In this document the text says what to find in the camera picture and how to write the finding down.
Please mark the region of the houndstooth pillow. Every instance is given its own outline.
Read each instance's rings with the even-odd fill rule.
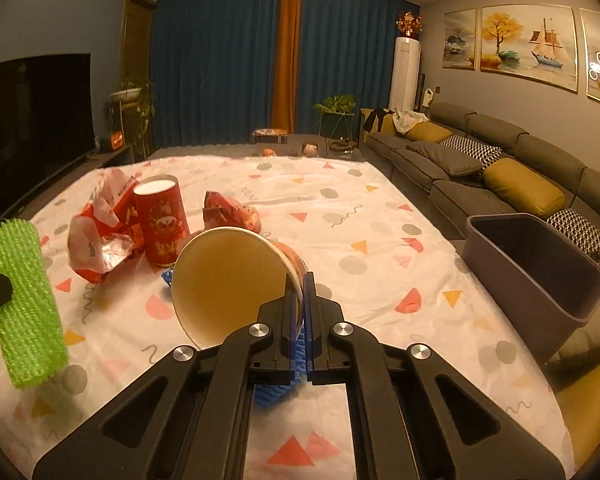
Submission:
[[[563,209],[546,222],[600,265],[600,230],[575,209]]]
[[[449,146],[465,155],[477,158],[482,163],[482,169],[485,170],[491,164],[502,158],[502,148],[483,144],[477,140],[467,139],[459,135],[452,135],[448,139],[440,142],[444,146]]]

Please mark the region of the orange curtain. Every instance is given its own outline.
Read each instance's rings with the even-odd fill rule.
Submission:
[[[302,0],[280,0],[271,126],[294,132]]]

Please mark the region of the television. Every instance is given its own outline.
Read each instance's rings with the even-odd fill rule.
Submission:
[[[95,149],[91,55],[0,63],[0,220]]]

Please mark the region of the metal screw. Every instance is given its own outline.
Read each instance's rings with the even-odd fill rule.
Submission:
[[[269,327],[264,323],[254,323],[249,327],[249,333],[254,337],[264,337],[269,333]]]
[[[173,358],[176,359],[176,361],[180,361],[183,363],[184,361],[188,361],[189,359],[191,359],[193,357],[193,354],[193,348],[191,348],[190,346],[178,346],[173,351]]]
[[[431,348],[423,344],[413,345],[411,347],[411,355],[416,359],[429,359],[431,357]]]
[[[353,327],[346,322],[336,323],[333,325],[333,331],[338,335],[351,335],[353,334]]]

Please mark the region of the trash bin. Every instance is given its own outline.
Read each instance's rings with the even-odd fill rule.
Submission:
[[[470,216],[462,259],[539,364],[554,355],[600,302],[600,266],[526,213]]]

